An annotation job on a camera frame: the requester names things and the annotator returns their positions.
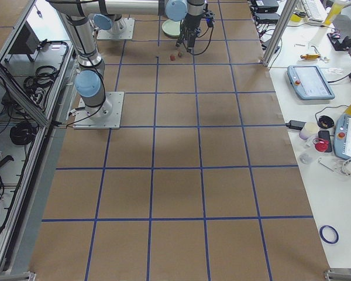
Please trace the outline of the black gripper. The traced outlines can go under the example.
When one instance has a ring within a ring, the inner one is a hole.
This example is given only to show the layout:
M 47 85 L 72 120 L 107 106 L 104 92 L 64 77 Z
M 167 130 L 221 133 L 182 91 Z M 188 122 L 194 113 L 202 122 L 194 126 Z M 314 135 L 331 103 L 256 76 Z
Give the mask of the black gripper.
M 180 35 L 175 44 L 176 47 L 185 46 L 184 41 L 187 40 L 187 49 L 192 50 L 194 48 L 201 18 L 202 15 L 186 14 L 181 24 Z

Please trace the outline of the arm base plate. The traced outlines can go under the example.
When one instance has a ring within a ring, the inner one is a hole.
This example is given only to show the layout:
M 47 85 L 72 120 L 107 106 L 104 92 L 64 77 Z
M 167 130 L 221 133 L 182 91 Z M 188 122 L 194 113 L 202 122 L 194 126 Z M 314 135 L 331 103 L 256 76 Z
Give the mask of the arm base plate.
M 114 21 L 112 27 L 109 30 L 100 29 L 97 35 L 97 40 L 132 40 L 134 26 L 134 18 L 121 18 L 117 21 Z
M 77 111 L 74 129 L 119 129 L 125 93 L 106 92 L 102 108 L 89 108 Z

